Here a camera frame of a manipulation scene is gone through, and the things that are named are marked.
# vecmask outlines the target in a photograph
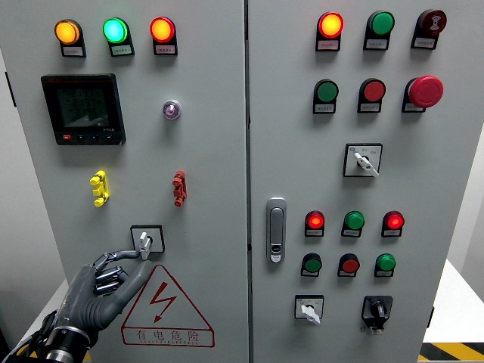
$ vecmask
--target emergency stop button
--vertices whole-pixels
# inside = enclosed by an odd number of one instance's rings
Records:
[[[435,106],[444,94],[442,81],[431,75],[412,79],[405,87],[402,112],[425,112]]]

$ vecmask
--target yellow black hazard stripe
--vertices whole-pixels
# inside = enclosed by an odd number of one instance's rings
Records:
[[[484,343],[424,343],[418,361],[484,361]]]

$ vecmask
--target digital power meter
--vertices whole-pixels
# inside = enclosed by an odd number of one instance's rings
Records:
[[[120,145],[126,141],[114,74],[41,78],[59,145]]]

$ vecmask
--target illuminated indicator light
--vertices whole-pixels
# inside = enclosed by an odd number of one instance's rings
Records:
[[[415,106],[428,108],[435,106],[444,94],[444,85],[435,76],[417,78],[408,89],[408,98]]]
[[[395,26],[395,18],[386,11],[377,12],[370,17],[370,29],[379,36],[390,33]]]
[[[104,22],[103,32],[106,39],[111,43],[124,42],[128,37],[126,23],[117,17],[112,17]]]
[[[166,43],[175,36],[175,25],[167,17],[158,17],[151,22],[151,36],[159,43]]]
[[[318,87],[318,98],[323,102],[330,102],[338,95],[338,88],[332,82],[321,83]]]
[[[345,217],[345,224],[356,231],[365,225],[365,218],[360,212],[350,212]]]
[[[396,230],[403,227],[405,219],[400,212],[389,212],[385,215],[385,224],[389,229]]]
[[[324,225],[323,213],[317,210],[313,210],[312,212],[309,212],[308,215],[306,216],[306,224],[311,229],[321,229]]]
[[[363,94],[370,102],[379,101],[385,95],[385,85],[379,81],[371,81],[365,86]]]
[[[392,271],[396,266],[395,257],[389,253],[378,256],[377,266],[382,271]]]
[[[79,25],[73,20],[61,20],[55,24],[55,36],[64,45],[76,43],[80,37]]]
[[[319,32],[326,38],[337,38],[343,31],[343,17],[338,13],[326,13],[319,20]]]
[[[355,259],[349,259],[343,263],[343,271],[352,274],[353,272],[358,271],[360,268],[360,262]]]

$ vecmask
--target green indicator light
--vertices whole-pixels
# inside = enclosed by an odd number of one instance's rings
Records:
[[[345,217],[345,224],[356,231],[365,225],[365,218],[360,212],[350,212]]]
[[[109,42],[121,43],[128,36],[128,27],[123,20],[112,17],[104,22],[103,32]]]
[[[318,98],[323,102],[332,101],[338,95],[338,88],[332,82],[321,83],[318,87]]]
[[[385,11],[373,13],[370,17],[370,29],[373,33],[384,36],[390,33],[395,26],[395,18]]]
[[[383,271],[392,271],[396,266],[395,257],[389,253],[385,253],[377,258],[377,266]]]
[[[304,267],[309,272],[318,272],[319,270],[321,270],[322,265],[321,262],[317,259],[310,259],[305,263]]]

